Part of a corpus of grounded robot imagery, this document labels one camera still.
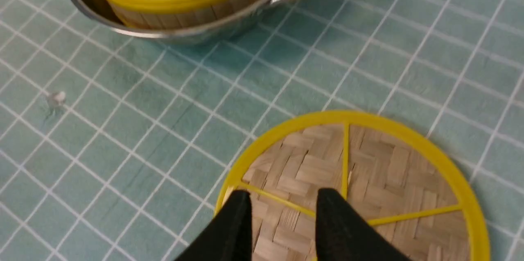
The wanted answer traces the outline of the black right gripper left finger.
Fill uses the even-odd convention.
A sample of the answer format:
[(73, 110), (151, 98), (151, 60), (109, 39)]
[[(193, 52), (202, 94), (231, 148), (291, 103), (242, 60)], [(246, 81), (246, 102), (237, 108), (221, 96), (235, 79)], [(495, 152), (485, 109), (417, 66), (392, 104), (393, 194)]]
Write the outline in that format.
[(249, 192), (231, 192), (215, 218), (176, 260), (251, 261), (251, 215)]

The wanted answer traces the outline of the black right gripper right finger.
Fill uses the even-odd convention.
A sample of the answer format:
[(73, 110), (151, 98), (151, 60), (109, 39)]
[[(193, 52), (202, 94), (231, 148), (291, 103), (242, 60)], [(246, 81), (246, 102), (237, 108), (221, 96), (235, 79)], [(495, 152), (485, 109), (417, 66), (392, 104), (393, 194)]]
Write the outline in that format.
[(332, 188), (318, 190), (316, 257), (318, 261), (409, 260)]

